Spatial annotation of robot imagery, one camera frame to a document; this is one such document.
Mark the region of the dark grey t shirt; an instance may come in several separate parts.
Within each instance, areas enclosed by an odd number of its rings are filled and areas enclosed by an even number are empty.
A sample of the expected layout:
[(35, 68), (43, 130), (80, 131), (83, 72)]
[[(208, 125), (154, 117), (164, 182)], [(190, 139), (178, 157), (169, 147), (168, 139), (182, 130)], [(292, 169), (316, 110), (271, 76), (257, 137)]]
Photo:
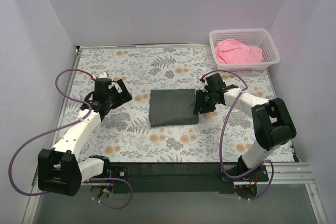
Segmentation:
[(198, 124), (195, 105), (194, 89), (151, 90), (150, 124), (152, 127)]

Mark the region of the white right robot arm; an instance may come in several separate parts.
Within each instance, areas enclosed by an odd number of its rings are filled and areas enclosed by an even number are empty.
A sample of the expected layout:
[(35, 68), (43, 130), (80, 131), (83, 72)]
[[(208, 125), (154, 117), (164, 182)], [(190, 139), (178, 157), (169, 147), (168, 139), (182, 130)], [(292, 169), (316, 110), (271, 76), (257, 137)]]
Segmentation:
[[(224, 175), (230, 179), (243, 178), (253, 173), (279, 146), (288, 143), (297, 135), (285, 102), (280, 98), (272, 100), (259, 98), (239, 88), (225, 88), (223, 91), (211, 92), (196, 91), (195, 114), (213, 112), (217, 104), (230, 107), (219, 143), (220, 166)], [(239, 157), (237, 165), (226, 170), (223, 163), (223, 138), (226, 124), (234, 108), (252, 117), (255, 141), (248, 151)]]

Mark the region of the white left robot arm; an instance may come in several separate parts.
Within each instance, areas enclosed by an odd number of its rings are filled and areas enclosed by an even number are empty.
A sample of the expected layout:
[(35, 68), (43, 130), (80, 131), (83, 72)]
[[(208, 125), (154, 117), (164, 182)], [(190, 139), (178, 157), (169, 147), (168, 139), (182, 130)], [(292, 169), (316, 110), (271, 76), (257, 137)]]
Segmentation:
[(77, 123), (51, 149), (38, 154), (38, 188), (42, 191), (74, 196), (81, 184), (91, 178), (109, 178), (110, 161), (94, 155), (80, 162), (79, 154), (94, 129), (108, 113), (132, 100), (123, 80), (107, 77), (95, 80), (94, 90), (84, 99)]

